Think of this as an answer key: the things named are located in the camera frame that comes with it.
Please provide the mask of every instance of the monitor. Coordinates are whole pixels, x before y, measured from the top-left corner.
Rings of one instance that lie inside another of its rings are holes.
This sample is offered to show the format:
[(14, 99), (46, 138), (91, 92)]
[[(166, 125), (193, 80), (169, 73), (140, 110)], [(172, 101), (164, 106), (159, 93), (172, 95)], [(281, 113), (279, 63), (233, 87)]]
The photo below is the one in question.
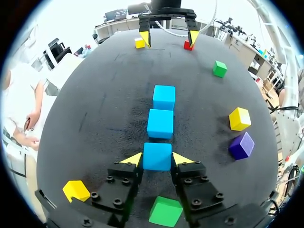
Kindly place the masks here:
[(123, 19), (126, 19), (126, 18), (127, 18), (127, 11), (126, 10), (123, 10), (123, 11), (120, 11), (120, 12), (116, 12), (114, 14), (114, 20), (115, 21), (123, 20)]
[(136, 5), (130, 5), (128, 6), (128, 14), (137, 14), (137, 13), (142, 13), (146, 11), (145, 5), (148, 5), (149, 9), (151, 9), (151, 3), (140, 3)]
[(123, 11), (123, 9), (113, 10), (110, 12), (105, 13), (106, 20), (114, 20), (115, 19), (115, 13)]

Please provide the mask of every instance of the chair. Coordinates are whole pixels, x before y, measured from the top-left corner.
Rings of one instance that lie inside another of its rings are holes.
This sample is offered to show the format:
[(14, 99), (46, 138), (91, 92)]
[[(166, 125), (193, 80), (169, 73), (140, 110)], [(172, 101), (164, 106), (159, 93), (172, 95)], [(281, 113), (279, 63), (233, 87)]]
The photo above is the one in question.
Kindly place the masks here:
[(103, 39), (97, 41), (98, 35), (97, 35), (97, 34), (93, 34), (92, 36), (93, 36), (93, 39), (95, 40), (95, 42), (96, 42), (97, 44), (102, 44), (103, 42), (105, 42), (107, 39), (110, 38), (110, 37), (106, 37), (106, 38), (103, 38)]

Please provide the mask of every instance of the toy block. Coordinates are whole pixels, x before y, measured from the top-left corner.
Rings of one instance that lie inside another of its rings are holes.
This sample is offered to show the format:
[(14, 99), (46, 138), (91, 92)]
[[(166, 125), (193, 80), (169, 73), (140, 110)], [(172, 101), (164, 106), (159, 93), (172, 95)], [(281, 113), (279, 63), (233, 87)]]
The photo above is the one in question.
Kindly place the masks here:
[(192, 47), (190, 47), (190, 42), (188, 40), (185, 41), (184, 44), (184, 49), (188, 50), (188, 51), (192, 51), (194, 48), (194, 44), (192, 45)]
[(81, 180), (69, 180), (62, 190), (69, 202), (72, 202), (72, 197), (83, 202), (90, 198), (90, 192)]
[(146, 142), (143, 146), (143, 169), (169, 171), (171, 168), (171, 154), (171, 144)]
[(249, 112), (244, 108), (236, 108), (230, 115), (230, 128), (233, 131), (242, 131), (251, 125)]
[(255, 142), (252, 140), (250, 135), (245, 132), (236, 137), (232, 144), (229, 146), (229, 151), (235, 160), (248, 158), (255, 146)]
[(131, 164), (135, 164), (137, 167), (141, 156), (142, 156), (142, 153), (138, 153), (130, 158), (120, 161), (119, 163), (131, 163)]
[(193, 163), (193, 162), (195, 162), (195, 161), (192, 161), (192, 160), (190, 160), (188, 158), (185, 158), (185, 157), (183, 157), (183, 156), (181, 156), (181, 155), (179, 155), (177, 153), (174, 153), (174, 152), (173, 152), (173, 158), (174, 158), (174, 161), (175, 161), (176, 165), (183, 164), (184, 162), (186, 162), (186, 163)]
[(134, 41), (135, 41), (136, 48), (143, 48), (146, 45), (143, 38), (135, 38)]
[(175, 104), (175, 87), (156, 85), (153, 94), (153, 109), (173, 111)]
[(215, 61), (213, 66), (213, 74), (218, 77), (224, 77), (227, 72), (227, 67), (225, 63)]
[(173, 111), (150, 109), (147, 131), (151, 138), (170, 139), (173, 135)]
[(174, 227), (182, 210), (183, 208), (178, 201), (158, 196), (150, 211), (149, 222), (165, 227)]

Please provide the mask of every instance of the black fabric surface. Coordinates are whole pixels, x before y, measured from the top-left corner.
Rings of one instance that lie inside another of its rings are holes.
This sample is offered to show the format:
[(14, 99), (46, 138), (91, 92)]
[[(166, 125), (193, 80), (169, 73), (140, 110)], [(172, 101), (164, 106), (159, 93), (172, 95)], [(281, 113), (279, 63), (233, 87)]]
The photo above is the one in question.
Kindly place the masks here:
[[(43, 130), (38, 187), (55, 205), (67, 200), (62, 188), (69, 180), (97, 190), (110, 163), (142, 152), (149, 142), (154, 86), (169, 85), (176, 88), (174, 138), (162, 142), (202, 161), (227, 207), (262, 203), (276, 185), (276, 140), (267, 106), (245, 67), (224, 44), (204, 35), (193, 51), (183, 49), (184, 38), (161, 29), (151, 30), (151, 49), (136, 49), (138, 37), (137, 30), (110, 37), (67, 80)], [(224, 78), (213, 76), (215, 60), (227, 65)], [(228, 152), (240, 134), (229, 127), (228, 115), (237, 107), (249, 111), (247, 131), (255, 141), (251, 156), (239, 161)], [(153, 228), (148, 217), (155, 198), (164, 192), (176, 197), (169, 173), (145, 172), (143, 178), (127, 228)]]

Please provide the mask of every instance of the screw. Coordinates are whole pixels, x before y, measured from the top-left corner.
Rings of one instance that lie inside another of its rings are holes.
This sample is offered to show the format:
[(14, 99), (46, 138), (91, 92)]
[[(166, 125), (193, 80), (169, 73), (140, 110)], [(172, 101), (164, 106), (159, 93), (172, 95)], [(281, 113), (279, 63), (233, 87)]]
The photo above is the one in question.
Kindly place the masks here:
[(192, 200), (191, 205), (193, 207), (199, 207), (201, 205), (201, 200), (200, 199), (194, 199), (194, 200)]
[(84, 218), (81, 222), (83, 227), (91, 227), (93, 225), (93, 221), (89, 218)]
[(113, 178), (112, 176), (108, 176), (108, 177), (106, 178), (106, 181), (107, 181), (108, 183), (114, 182), (114, 178)]
[(234, 218), (234, 217), (227, 217), (227, 218), (225, 219), (225, 223), (226, 223), (228, 226), (231, 226), (231, 225), (235, 224), (236, 221), (237, 221), (237, 219)]
[(97, 192), (92, 192), (91, 193), (91, 198), (92, 198), (92, 200), (98, 200), (100, 197), (99, 197), (99, 195), (98, 195), (98, 193)]
[(123, 185), (129, 185), (129, 184), (130, 184), (130, 180), (128, 178), (124, 178)]
[(116, 198), (116, 199), (114, 199), (113, 204), (115, 207), (119, 208), (122, 206), (123, 202), (120, 198)]
[(215, 195), (215, 197), (216, 197), (217, 199), (223, 199), (223, 198), (224, 198), (224, 194), (218, 192), (218, 193)]
[(188, 178), (188, 179), (185, 179), (185, 180), (184, 180), (184, 183), (187, 184), (187, 185), (192, 184), (192, 180), (189, 179), (189, 178)]
[(202, 181), (208, 181), (208, 180), (209, 180), (207, 176), (202, 176), (200, 179), (201, 179)]

